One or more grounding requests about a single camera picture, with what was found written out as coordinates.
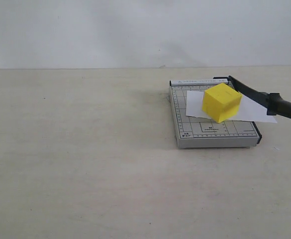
black object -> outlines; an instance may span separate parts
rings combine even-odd
[[[283,98],[281,98],[279,93],[268,94],[258,92],[241,83],[232,76],[214,77],[214,79],[227,79],[228,81],[231,81],[237,91],[267,108],[268,116],[281,115],[291,119],[291,102],[285,101]]]

sheet of paper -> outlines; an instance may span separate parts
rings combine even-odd
[[[211,119],[201,109],[203,97],[204,92],[187,91],[186,116]],[[229,118],[229,120],[277,123],[273,116],[267,115],[267,109],[265,107],[245,95],[241,99],[237,115]]]

guillotine paper trimmer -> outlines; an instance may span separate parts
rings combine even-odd
[[[225,120],[216,123],[212,119],[186,116],[187,91],[205,91],[220,83],[263,105],[268,109],[268,115],[291,118],[291,103],[282,100],[279,94],[257,92],[231,76],[170,81],[175,137],[179,148],[252,147],[261,141],[262,135],[253,121]]]

white backdrop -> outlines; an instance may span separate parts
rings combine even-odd
[[[0,0],[0,68],[291,65],[291,0]]]

black handle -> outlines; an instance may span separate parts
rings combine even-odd
[[[285,101],[279,93],[270,93],[268,96],[267,115],[281,115],[291,119],[291,102]]]

